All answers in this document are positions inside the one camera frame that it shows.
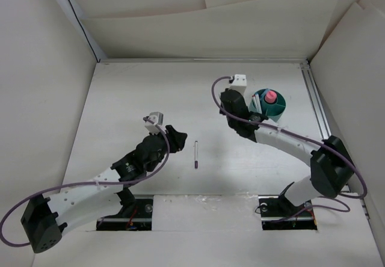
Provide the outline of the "blue cap white marker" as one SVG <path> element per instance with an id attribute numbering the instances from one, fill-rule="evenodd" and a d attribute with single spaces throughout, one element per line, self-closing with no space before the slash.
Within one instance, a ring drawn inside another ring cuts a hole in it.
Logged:
<path id="1" fill-rule="evenodd" d="M 260 102 L 259 102 L 259 96 L 258 95 L 254 95 L 256 97 L 256 101 L 257 101 L 257 105 L 258 105 L 258 108 L 259 108 L 259 112 L 258 113 L 262 113 L 262 110 L 261 110 L 261 106 L 260 106 Z"/>

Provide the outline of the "purple cap white marker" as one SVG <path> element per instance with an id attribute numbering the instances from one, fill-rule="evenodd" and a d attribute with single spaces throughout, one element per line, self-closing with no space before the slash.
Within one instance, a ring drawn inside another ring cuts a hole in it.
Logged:
<path id="1" fill-rule="evenodd" d="M 194 142 L 194 169 L 198 169 L 199 167 L 199 142 Z"/>

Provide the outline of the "pink cap glue bottle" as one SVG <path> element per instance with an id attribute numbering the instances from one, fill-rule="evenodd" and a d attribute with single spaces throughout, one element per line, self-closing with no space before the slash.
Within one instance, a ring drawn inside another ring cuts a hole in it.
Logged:
<path id="1" fill-rule="evenodd" d="M 268 90 L 264 95 L 264 101 L 269 104 L 275 104 L 277 100 L 277 93 L 273 90 Z"/>

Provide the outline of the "red cap white marker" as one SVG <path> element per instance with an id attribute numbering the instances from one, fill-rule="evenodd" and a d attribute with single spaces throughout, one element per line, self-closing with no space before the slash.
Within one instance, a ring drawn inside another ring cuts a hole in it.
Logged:
<path id="1" fill-rule="evenodd" d="M 257 101 L 256 101 L 256 97 L 255 96 L 252 96 L 251 97 L 251 102 L 253 104 L 253 107 L 255 109 L 256 112 L 259 112 L 259 108 L 258 108 L 258 105 L 257 105 Z"/>

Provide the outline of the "blue translucent stapler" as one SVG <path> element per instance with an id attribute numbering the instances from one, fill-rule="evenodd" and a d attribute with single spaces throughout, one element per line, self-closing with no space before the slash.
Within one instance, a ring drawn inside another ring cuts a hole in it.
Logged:
<path id="1" fill-rule="evenodd" d="M 259 97 L 264 98 L 267 92 L 268 92 L 268 89 L 259 90 L 258 91 Z"/>

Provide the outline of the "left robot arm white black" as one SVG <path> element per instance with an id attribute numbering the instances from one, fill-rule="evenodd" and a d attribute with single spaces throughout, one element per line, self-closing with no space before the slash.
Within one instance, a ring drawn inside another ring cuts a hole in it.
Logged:
<path id="1" fill-rule="evenodd" d="M 167 125 L 165 133 L 146 136 L 135 150 L 93 179 L 62 187 L 57 194 L 30 198 L 20 221 L 33 252 L 47 251 L 68 232 L 107 216 L 112 209 L 129 216 L 135 204 L 129 187 L 158 172 L 170 154 L 183 150 L 187 138 Z"/>

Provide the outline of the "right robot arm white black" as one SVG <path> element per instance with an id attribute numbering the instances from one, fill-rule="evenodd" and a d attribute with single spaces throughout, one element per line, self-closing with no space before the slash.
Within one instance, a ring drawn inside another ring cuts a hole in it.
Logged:
<path id="1" fill-rule="evenodd" d="M 306 202 L 322 197 L 334 199 L 355 174 L 356 169 L 336 136 L 321 142 L 281 129 L 267 116 L 248 109 L 244 96 L 227 88 L 219 95 L 220 114 L 240 137 L 273 147 L 301 161 L 309 168 L 307 176 L 291 182 L 274 202 L 284 215 L 304 210 Z"/>

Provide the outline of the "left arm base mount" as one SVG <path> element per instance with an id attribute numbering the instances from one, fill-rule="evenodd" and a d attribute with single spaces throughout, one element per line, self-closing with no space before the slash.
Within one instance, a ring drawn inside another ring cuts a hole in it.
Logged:
<path id="1" fill-rule="evenodd" d="M 117 193 L 120 210 L 113 215 L 99 218 L 96 231 L 151 231 L 153 196 L 135 197 L 128 188 Z"/>

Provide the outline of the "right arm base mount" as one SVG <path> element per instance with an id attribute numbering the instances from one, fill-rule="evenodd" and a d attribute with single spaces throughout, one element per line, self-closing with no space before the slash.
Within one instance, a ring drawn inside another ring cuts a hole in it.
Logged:
<path id="1" fill-rule="evenodd" d="M 283 195 L 259 195 L 254 212 L 260 215 L 262 230 L 317 230 L 312 202 L 294 206 Z"/>

